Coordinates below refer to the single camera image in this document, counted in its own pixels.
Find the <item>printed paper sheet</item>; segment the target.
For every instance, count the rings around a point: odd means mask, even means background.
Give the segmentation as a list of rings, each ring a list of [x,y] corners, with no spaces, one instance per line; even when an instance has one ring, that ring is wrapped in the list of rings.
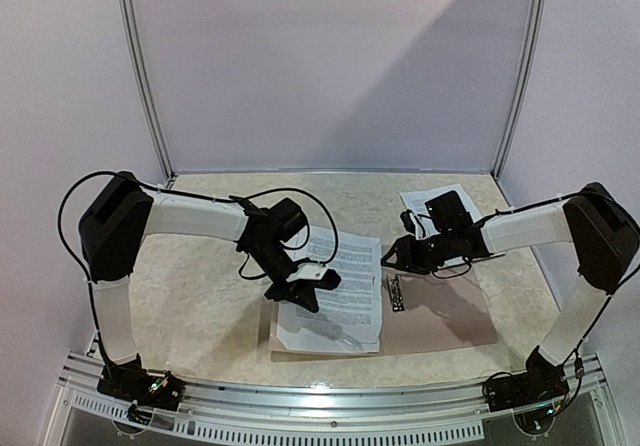
[[[333,233],[313,226],[287,242],[292,257],[325,260],[341,278],[332,290],[316,292],[319,311],[282,302],[273,312],[269,349],[318,356],[368,356],[380,352],[382,329],[381,240]]]

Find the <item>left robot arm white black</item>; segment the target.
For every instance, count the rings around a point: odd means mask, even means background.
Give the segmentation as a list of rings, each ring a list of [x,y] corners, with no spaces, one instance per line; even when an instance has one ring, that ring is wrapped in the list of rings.
[[[149,389],[146,374],[131,364],[139,354],[131,284],[152,247],[171,238],[228,244],[256,263],[257,277],[267,281],[267,299],[312,313],[319,310],[320,291],[339,282],[328,265],[294,259],[287,249],[308,225],[289,198],[264,207],[246,197],[213,199],[152,188],[126,171],[105,176],[105,186],[79,221],[79,236],[101,349],[106,363],[115,365],[108,378],[128,400],[141,399]]]

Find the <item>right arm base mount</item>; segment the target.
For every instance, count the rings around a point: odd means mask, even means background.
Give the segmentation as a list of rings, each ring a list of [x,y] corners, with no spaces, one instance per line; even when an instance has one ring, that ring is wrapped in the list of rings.
[[[578,384],[570,395],[564,367],[529,365],[525,372],[512,374],[499,372],[482,383],[482,396],[491,412],[516,409],[561,397],[558,405],[551,406],[546,416],[557,416],[566,410],[577,397],[585,375],[583,361],[574,361]]]

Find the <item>translucent brown folder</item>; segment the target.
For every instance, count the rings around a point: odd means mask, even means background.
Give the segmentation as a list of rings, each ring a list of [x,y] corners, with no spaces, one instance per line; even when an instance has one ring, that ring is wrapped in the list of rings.
[[[394,356],[495,344],[494,327],[476,274],[458,265],[437,277],[384,269],[379,239],[312,228],[291,242],[294,258],[323,259],[341,278],[317,291],[319,310],[282,302],[272,312],[272,353],[312,358]]]

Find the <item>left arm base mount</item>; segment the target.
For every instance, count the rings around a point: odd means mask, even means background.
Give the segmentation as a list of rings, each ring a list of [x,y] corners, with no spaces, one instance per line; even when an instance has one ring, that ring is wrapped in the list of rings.
[[[147,370],[135,362],[103,368],[97,392],[138,406],[177,411],[185,382],[167,370]]]

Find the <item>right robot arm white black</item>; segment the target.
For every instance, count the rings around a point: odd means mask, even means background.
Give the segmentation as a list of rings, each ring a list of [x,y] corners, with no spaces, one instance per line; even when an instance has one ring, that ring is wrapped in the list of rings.
[[[457,190],[426,201],[425,209],[423,215],[402,213],[406,233],[382,256],[383,267],[434,276],[448,262],[471,266],[529,249],[535,255],[543,250],[559,253],[572,272],[571,293],[534,352],[543,363],[517,381],[524,401],[539,401],[556,383],[550,366],[563,364],[580,349],[610,299],[637,273],[638,221],[599,182],[478,219]]]

